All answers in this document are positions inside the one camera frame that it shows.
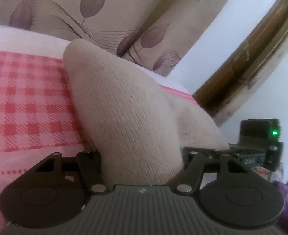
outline sock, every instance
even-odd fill
[[[74,40],[64,65],[107,186],[168,184],[182,173],[182,146],[228,148],[199,106],[171,96],[131,62]]]

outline metal rivet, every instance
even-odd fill
[[[180,184],[176,187],[176,189],[182,193],[188,193],[188,192],[192,191],[192,187],[188,184]]]
[[[91,190],[95,193],[102,193],[107,190],[107,187],[103,184],[95,184],[91,187]]]
[[[147,190],[146,190],[145,188],[141,188],[141,189],[139,190],[139,192],[140,192],[140,193],[146,193]]]

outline white wall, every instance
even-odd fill
[[[240,121],[253,118],[278,118],[280,141],[284,142],[284,181],[288,180],[288,53],[262,87],[221,127],[229,143],[238,139]]]
[[[229,0],[168,78],[194,93],[251,33],[275,1]]]

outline pink checkered fabric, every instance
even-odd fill
[[[0,51],[0,193],[52,152],[82,151],[78,127],[62,60]]]
[[[0,151],[78,143],[62,61],[0,52]]]

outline ribbed black surface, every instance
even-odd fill
[[[254,231],[226,228],[203,214],[192,198],[178,196],[166,186],[117,186],[110,194],[92,197],[79,215],[62,225],[47,229],[9,225],[0,232],[0,235],[135,234],[283,235],[275,226]]]

